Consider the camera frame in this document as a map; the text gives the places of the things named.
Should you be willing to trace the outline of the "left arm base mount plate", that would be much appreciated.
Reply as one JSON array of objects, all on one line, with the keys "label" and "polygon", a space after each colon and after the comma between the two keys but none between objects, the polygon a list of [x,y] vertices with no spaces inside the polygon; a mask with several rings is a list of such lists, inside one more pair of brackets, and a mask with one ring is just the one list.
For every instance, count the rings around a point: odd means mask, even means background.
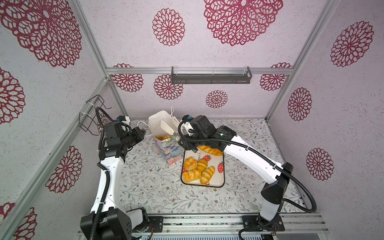
[{"label": "left arm base mount plate", "polygon": [[163,231],[164,217],[163,216],[149,216],[150,224],[142,229],[133,229],[133,233],[161,233]]}]

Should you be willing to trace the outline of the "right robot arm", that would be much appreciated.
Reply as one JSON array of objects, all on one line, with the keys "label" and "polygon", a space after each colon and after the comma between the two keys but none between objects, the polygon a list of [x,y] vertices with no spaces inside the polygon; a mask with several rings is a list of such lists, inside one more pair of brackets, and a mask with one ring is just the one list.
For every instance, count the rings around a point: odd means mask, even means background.
[{"label": "right robot arm", "polygon": [[215,167],[211,158],[230,155],[265,181],[261,191],[263,204],[259,214],[260,222],[276,220],[290,182],[283,171],[292,173],[292,165],[280,164],[267,158],[253,149],[235,131],[226,126],[216,128],[205,116],[185,116],[184,122],[181,123],[177,119],[173,119],[173,122],[174,126],[171,127],[161,121],[160,127],[169,136],[176,137],[179,146],[185,150],[181,174],[184,184],[213,186],[213,179],[223,176],[224,165]]}]

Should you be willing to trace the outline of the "floral paper gift bag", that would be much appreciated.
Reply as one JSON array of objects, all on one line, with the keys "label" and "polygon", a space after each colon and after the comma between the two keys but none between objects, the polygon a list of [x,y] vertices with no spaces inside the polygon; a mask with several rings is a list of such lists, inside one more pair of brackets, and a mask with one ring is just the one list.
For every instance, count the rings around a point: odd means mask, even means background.
[{"label": "floral paper gift bag", "polygon": [[184,149],[179,145],[179,141],[177,141],[175,136],[171,135],[172,137],[169,141],[159,141],[156,137],[164,137],[168,135],[161,129],[161,121],[165,121],[176,132],[172,120],[173,110],[174,108],[171,107],[171,113],[165,110],[159,111],[158,113],[150,116],[147,123],[143,121],[138,121],[137,123],[137,127],[139,124],[144,124],[148,127],[150,133],[145,136],[150,137],[155,141],[160,155],[165,159],[169,167],[182,160],[184,156]]}]

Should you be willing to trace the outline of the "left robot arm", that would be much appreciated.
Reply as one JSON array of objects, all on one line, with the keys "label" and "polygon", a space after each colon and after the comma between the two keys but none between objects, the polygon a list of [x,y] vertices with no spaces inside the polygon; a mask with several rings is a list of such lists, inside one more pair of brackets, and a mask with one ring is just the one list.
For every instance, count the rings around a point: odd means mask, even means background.
[{"label": "left robot arm", "polygon": [[118,204],[121,174],[126,155],[145,137],[145,130],[131,128],[128,121],[116,119],[103,127],[97,166],[101,170],[95,202],[80,227],[88,240],[129,240],[133,231],[150,225],[145,208],[125,212]]}]

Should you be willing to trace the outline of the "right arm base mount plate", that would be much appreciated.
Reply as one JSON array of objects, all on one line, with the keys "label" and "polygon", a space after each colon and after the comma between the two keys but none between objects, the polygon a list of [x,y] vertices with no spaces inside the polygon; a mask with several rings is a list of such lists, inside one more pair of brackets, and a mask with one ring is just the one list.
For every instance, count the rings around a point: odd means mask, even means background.
[{"label": "right arm base mount plate", "polygon": [[266,220],[261,215],[242,216],[243,226],[246,232],[279,232],[285,231],[283,220],[277,214],[272,220]]}]

